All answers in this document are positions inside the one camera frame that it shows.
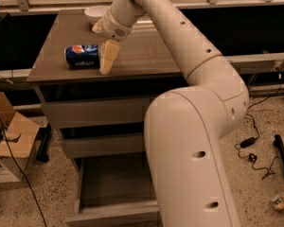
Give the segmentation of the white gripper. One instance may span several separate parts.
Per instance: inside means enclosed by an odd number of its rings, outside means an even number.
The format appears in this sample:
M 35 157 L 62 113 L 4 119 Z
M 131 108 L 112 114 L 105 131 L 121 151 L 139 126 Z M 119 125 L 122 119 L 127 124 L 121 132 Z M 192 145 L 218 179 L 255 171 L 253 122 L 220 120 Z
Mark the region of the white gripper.
M 113 16 L 111 9 L 107 8 L 102 16 L 92 27 L 95 33 L 101 33 L 109 39 L 100 47 L 100 67 L 102 75 L 110 73 L 115 59 L 120 50 L 119 42 L 124 41 L 132 32 L 131 26 L 124 26 Z

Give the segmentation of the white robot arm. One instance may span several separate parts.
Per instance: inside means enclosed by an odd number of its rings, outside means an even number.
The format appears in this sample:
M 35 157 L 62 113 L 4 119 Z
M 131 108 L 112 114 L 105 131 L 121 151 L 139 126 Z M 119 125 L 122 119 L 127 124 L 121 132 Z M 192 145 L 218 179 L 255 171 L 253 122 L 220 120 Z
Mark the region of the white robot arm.
M 148 15 L 187 85 L 145 115 L 144 138 L 164 227 L 241 227 L 219 141 L 245 116 L 248 89 L 222 53 L 169 0 L 114 0 L 96 24 L 125 40 Z

